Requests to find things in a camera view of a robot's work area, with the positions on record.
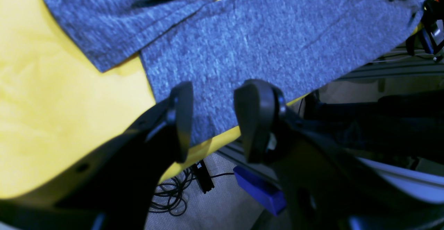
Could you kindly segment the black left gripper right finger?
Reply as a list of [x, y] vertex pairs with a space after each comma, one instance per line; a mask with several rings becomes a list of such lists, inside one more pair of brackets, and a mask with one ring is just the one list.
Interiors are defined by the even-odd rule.
[[287, 106], [283, 92], [259, 79], [246, 80], [234, 91], [234, 109], [248, 163], [295, 162], [306, 142], [302, 119]]

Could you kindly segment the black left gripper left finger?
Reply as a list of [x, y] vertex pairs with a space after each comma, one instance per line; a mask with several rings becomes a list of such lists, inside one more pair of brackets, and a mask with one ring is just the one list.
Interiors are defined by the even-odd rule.
[[193, 85], [182, 82], [141, 114], [128, 127], [136, 136], [126, 144], [126, 161], [148, 157], [159, 163], [183, 163], [191, 145], [193, 104]]

